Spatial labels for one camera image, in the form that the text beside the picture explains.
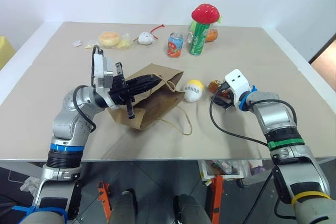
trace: paper bag handle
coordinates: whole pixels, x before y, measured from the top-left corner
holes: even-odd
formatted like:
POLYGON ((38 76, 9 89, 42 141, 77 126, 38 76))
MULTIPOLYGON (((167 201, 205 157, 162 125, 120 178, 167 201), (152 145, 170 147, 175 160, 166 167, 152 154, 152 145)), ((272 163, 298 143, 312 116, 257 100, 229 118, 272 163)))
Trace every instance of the paper bag handle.
POLYGON ((176 91, 176 85, 171 82, 171 81, 166 81, 165 79, 162 78, 161 75, 157 74, 157 73, 153 73, 154 76, 160 78, 161 80, 163 80, 164 84, 167 85, 167 87, 169 88, 170 91, 175 92, 176 91))
POLYGON ((187 112, 185 112, 185 110, 183 108, 181 108, 180 106, 176 106, 177 108, 179 108, 180 110, 182 110, 185 114, 185 117, 187 118, 187 121, 189 123, 189 126, 190 126, 190 133, 184 133, 183 131, 181 131, 176 125, 174 125, 172 122, 169 122, 165 119, 160 119, 161 121, 167 123, 167 124, 170 124, 171 126, 173 126, 175 129, 177 129, 179 132, 181 132, 182 135, 186 135, 186 136, 189 136, 193 133, 193 126, 191 125, 191 122, 190 122, 190 119, 189 119, 189 116, 187 114, 187 112))

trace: white toy mouse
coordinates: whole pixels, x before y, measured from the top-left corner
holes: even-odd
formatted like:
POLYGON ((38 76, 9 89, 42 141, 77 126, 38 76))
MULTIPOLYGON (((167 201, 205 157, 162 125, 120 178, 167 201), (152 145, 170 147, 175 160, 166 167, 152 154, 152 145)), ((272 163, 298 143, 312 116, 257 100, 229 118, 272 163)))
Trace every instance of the white toy mouse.
POLYGON ((154 36, 147 31, 143 31, 138 37, 138 42, 142 45, 150 45, 154 43, 154 36))

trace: yellow zip tie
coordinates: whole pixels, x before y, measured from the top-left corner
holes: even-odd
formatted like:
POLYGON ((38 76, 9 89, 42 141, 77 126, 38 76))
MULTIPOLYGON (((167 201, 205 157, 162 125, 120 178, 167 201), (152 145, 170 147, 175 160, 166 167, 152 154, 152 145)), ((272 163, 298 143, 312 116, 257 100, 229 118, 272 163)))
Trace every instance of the yellow zip tie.
POLYGON ((306 196, 322 196, 324 198, 331 199, 328 194, 321 193, 320 191, 304 191, 302 193, 296 194, 293 197, 292 202, 291 202, 292 207, 294 207, 294 204, 298 199, 301 199, 306 196))

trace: soda can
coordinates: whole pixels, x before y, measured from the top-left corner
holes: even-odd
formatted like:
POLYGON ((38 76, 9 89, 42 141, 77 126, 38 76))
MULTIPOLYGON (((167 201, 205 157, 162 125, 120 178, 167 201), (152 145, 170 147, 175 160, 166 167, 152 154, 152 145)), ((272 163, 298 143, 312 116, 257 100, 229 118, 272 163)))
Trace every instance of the soda can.
POLYGON ((183 44, 183 36, 180 33, 171 33, 168 39, 167 54, 172 58, 177 58, 181 55, 183 44))
POLYGON ((209 27, 210 27, 210 24, 201 24, 197 22, 196 28, 195 28, 195 34, 192 38, 192 41, 190 44, 190 50, 189 50, 189 52, 192 55, 201 54, 204 43, 205 43, 205 38, 208 34, 209 27))

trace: floor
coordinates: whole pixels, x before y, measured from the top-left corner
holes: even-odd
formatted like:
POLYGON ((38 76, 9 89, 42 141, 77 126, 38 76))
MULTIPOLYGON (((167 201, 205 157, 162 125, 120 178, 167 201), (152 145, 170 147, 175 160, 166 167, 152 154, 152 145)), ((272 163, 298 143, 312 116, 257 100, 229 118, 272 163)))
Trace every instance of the floor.
POLYGON ((311 64, 336 91, 336 40, 311 64))
MULTIPOLYGON (((77 220, 70 223, 106 223, 102 204, 97 201, 97 182, 104 180, 111 186, 111 200, 129 188, 135 190, 139 213, 137 223, 167 223, 174 221, 172 199, 175 195, 190 194, 205 205, 207 187, 199 176, 197 161, 142 161, 142 162, 96 162, 84 163, 82 178, 84 184, 80 213, 77 220)), ((321 165, 330 186, 331 196, 336 198, 336 160, 321 165)), ((0 168, 0 194, 7 195, 29 205, 32 196, 21 192, 21 184, 7 180, 8 170, 0 168)), ((27 176, 12 172, 11 179, 24 181, 27 176)), ((242 223, 250 210, 262 183, 239 189, 235 181, 224 182, 221 223, 242 223)), ((293 220, 282 220, 273 213, 277 199, 273 182, 269 183, 249 223, 295 223, 293 220)), ((0 196, 0 202, 7 199, 0 196)), ((292 215, 288 205, 280 203, 279 212, 292 215)), ((11 211, 0 218, 0 223, 17 223, 24 214, 11 211)))

